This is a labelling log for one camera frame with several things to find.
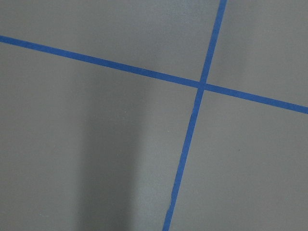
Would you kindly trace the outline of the long blue tape line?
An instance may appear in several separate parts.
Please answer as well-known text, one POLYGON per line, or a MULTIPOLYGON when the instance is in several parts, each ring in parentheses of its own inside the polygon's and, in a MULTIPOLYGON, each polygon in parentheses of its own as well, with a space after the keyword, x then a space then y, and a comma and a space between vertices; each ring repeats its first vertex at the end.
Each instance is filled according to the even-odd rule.
POLYGON ((49 47, 49 46, 45 46, 41 44, 36 44, 36 43, 32 43, 32 42, 28 42, 28 41, 24 41, 20 39, 15 39, 11 37, 6 37, 6 36, 1 36, 0 41, 2 43, 6 43, 6 44, 18 46, 18 47, 23 47, 26 49, 36 50, 36 51, 40 51, 44 53, 50 53, 53 55, 58 55, 61 57, 78 60, 78 61, 82 61, 82 62, 86 62, 90 64, 95 64, 95 65, 99 65, 103 67, 109 67, 111 69, 129 72, 129 73, 133 73, 133 74, 137 74, 137 75, 141 75, 145 77, 151 77, 151 78, 155 78, 159 80, 164 80, 167 82, 177 83, 177 84, 188 86, 188 87, 203 89, 206 91, 219 93, 222 95, 228 95, 228 96, 232 96, 232 97, 236 97, 236 98, 240 98, 240 99, 244 99, 244 100, 248 100, 252 102, 271 105, 271 106, 275 106, 275 107, 279 107, 279 108, 283 108, 283 109, 287 109, 291 111, 296 111, 299 113, 304 113, 304 114, 308 113, 308 108, 306 106, 301 106, 298 104, 279 101, 276 99, 263 97, 263 96, 259 96, 259 95, 255 95, 255 94, 251 94, 247 92, 242 92, 238 90, 232 90, 229 88, 224 88, 224 87, 211 85, 207 83, 201 83, 200 81, 196 81, 196 80, 191 80, 191 79, 177 77, 177 76, 173 76, 169 74, 164 74, 164 73, 160 73, 160 72, 156 72, 156 71, 152 71, 148 69, 143 69, 143 68, 127 65, 127 64, 117 63, 117 62, 113 62, 113 61, 109 61, 109 60, 105 60, 101 58, 96 58, 96 57, 92 57, 92 56, 88 56, 88 55, 84 55, 84 54, 80 54, 80 53, 76 53, 72 51, 66 51, 66 50, 49 47))

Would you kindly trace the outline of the crossing blue tape line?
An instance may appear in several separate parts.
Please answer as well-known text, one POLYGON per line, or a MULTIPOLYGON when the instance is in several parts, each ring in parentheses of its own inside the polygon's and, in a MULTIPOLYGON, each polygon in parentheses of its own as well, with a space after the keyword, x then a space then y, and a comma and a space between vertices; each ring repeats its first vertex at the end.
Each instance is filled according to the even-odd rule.
POLYGON ((171 225, 172 217, 173 217, 173 214, 174 214, 178 194, 179 194, 179 191, 180 191, 180 185, 181 185, 183 173, 184 173, 184 170, 185 170, 185 165, 186 165, 190 145, 191 145, 192 138, 193 138, 193 133, 194 133, 197 117, 198 117, 198 114, 199 114, 199 109, 200 109, 203 94, 204 94, 204 91, 205 91, 204 87, 205 87, 205 84, 207 82, 207 78, 208 78, 208 75, 209 75, 209 70, 210 70, 210 67, 211 67, 212 60, 213 60, 215 47, 216 47, 216 44, 217 44, 217 39, 218 39, 218 36, 219 36, 219 31, 220 31, 220 28, 221 28, 221 24, 222 24, 224 12, 225 12, 225 9, 226 9, 226 5, 227 5, 226 0, 221 0, 219 2, 219 5, 218 5, 218 10, 217 10, 216 18, 215 18, 215 21, 214 21, 213 29, 212 29, 212 32, 211 32, 211 37, 210 37, 210 41, 209 41, 209 45, 208 45, 208 49, 207 49, 207 53, 206 53, 206 57, 205 57, 205 62, 204 62, 204 65, 203 65, 201 76, 200 76, 199 86, 198 86, 198 89, 197 89, 197 92, 196 92, 196 96, 195 96, 195 100, 194 100, 194 104, 193 104, 193 108, 192 108, 192 114, 191 114, 189 124, 188 124, 188 127, 187 127, 185 140, 184 140, 184 143, 183 143, 183 147, 182 147, 182 151, 181 151, 181 155, 180 155, 180 159, 179 159, 179 164, 178 164, 178 167, 177 167, 177 172, 176 172, 174 184, 173 184, 173 187, 172 187, 172 192, 171 192, 171 196, 170 196, 170 204, 169 204, 168 210, 166 212, 162 231, 168 231, 170 229, 170 225, 171 225))

